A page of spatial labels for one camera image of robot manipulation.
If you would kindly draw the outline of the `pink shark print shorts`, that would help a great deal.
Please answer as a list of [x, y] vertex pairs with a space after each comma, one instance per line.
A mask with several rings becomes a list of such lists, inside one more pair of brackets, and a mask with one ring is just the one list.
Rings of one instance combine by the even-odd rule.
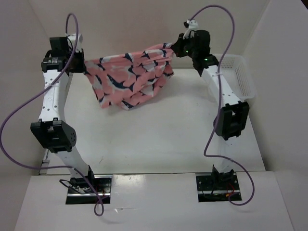
[[125, 110], [155, 97], [174, 75], [171, 43], [85, 61], [85, 76], [101, 108]]

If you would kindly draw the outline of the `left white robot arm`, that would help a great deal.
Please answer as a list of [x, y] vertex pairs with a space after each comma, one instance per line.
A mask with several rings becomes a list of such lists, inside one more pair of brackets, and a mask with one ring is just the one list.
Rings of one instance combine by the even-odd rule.
[[76, 131], [66, 123], [64, 106], [74, 73], [83, 73], [84, 52], [81, 34], [50, 38], [41, 68], [45, 81], [43, 105], [38, 121], [30, 130], [41, 146], [70, 166], [68, 187], [75, 193], [90, 193], [96, 187], [94, 174], [76, 148]]

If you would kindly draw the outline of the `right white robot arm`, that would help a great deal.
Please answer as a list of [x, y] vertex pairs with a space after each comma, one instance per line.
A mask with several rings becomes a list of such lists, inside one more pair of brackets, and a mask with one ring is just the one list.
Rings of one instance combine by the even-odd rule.
[[250, 107], [236, 96], [223, 76], [221, 65], [224, 56], [218, 59], [210, 52], [208, 31], [189, 29], [180, 33], [171, 48], [177, 57], [191, 58], [194, 70], [207, 84], [217, 102], [218, 110], [213, 120], [213, 130], [205, 145], [204, 156], [217, 160], [212, 165], [211, 184], [216, 189], [222, 189], [231, 181], [234, 166], [242, 165], [228, 154], [210, 154], [208, 148], [214, 136], [219, 137], [222, 144], [231, 146], [231, 140], [238, 138], [246, 127]]

